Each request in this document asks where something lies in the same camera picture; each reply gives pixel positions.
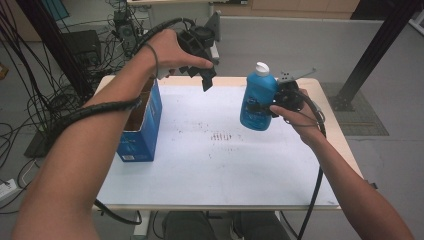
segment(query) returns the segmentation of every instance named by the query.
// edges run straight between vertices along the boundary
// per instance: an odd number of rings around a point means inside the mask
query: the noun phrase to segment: white bottle cap
[[[269,67],[263,62],[256,63],[256,74],[261,77],[266,77],[269,74]]]

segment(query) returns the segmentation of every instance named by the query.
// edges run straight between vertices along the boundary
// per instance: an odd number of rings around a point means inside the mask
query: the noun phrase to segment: black pole
[[[82,102],[86,102],[94,94],[94,90],[66,46],[55,20],[44,7],[42,0],[16,0],[16,2],[50,50],[75,92]]]
[[[403,30],[421,0],[399,1],[387,16],[377,34],[365,50],[356,67],[337,96],[330,97],[330,104],[335,111],[352,111],[351,102],[368,76],[380,62],[397,36]]]

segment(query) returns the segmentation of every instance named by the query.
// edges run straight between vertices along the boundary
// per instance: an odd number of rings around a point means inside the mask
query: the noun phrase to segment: right hand
[[[308,95],[308,92],[305,89],[300,89],[300,91],[303,94]],[[269,109],[273,113],[284,117],[288,122],[290,122],[294,130],[296,130],[306,145],[310,146],[314,139],[323,136],[318,128],[316,118],[307,104],[304,104],[303,109],[300,111],[303,114],[287,110],[277,105],[271,105]]]

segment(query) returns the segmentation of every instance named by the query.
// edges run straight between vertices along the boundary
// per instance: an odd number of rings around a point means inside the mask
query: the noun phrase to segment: hand
[[[300,91],[308,95],[305,89],[300,89]],[[312,140],[323,136],[317,126],[317,120],[307,104],[304,104],[300,112],[293,112],[277,105],[271,105],[269,109],[292,124],[294,130],[296,130],[306,145],[310,146]]]
[[[155,50],[159,67],[165,69],[176,69],[183,66],[194,66],[198,68],[212,68],[213,63],[200,57],[186,53],[181,49],[177,41],[177,33],[171,29],[165,29],[157,33],[149,41]]]

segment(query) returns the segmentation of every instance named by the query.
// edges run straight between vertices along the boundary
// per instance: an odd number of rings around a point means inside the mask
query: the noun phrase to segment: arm
[[[185,53],[176,33],[164,30],[150,41],[159,67],[211,68]],[[151,49],[143,47],[85,106],[136,98],[156,72]],[[129,111],[94,115],[69,126],[57,139],[31,183],[13,231],[14,239],[97,239],[91,208],[107,175]]]
[[[294,124],[314,124],[311,119],[278,106],[271,106],[270,110]],[[307,106],[302,112],[313,117]],[[356,174],[318,127],[294,129],[317,156],[344,214],[362,239],[414,239],[396,210]]]

